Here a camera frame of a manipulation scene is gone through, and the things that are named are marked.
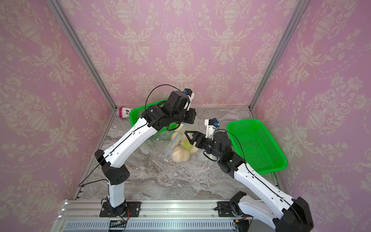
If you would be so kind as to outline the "clear zip-top bag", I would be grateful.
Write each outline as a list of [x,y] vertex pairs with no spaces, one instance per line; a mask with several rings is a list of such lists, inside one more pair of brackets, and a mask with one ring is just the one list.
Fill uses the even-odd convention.
[[[174,152],[174,150],[177,147],[183,148],[182,145],[181,145],[181,141],[187,139],[186,136],[185,136],[185,131],[198,131],[199,129],[200,129],[200,126],[199,126],[199,118],[198,117],[196,117],[196,119],[194,121],[194,124],[182,123],[180,125],[180,127],[175,129],[172,133],[171,141],[165,148],[166,157],[171,158],[172,153]],[[190,152],[190,157],[191,157],[191,155],[193,155],[194,153],[199,151],[198,148],[196,148],[195,146],[193,146],[193,147],[194,148],[189,151]]]

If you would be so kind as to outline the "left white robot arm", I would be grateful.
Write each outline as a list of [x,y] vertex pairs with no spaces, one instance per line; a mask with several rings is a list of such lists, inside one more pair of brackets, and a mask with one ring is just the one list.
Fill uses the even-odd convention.
[[143,142],[163,128],[169,129],[173,123],[178,126],[193,124],[197,115],[195,109],[190,107],[194,96],[190,89],[173,91],[167,100],[146,107],[134,126],[115,144],[95,152],[95,158],[108,180],[108,200],[104,206],[113,216],[122,216],[128,210],[124,188],[130,173],[125,161]]

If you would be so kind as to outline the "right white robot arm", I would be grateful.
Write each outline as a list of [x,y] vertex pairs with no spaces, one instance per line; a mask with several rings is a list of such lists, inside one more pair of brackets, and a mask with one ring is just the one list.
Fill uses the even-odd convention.
[[244,192],[235,194],[230,202],[237,215],[250,215],[276,232],[310,232],[314,221],[309,204],[301,197],[293,198],[258,174],[232,149],[226,132],[216,132],[208,138],[199,131],[185,131],[191,145],[217,158],[220,169],[252,190],[259,198],[254,200]]

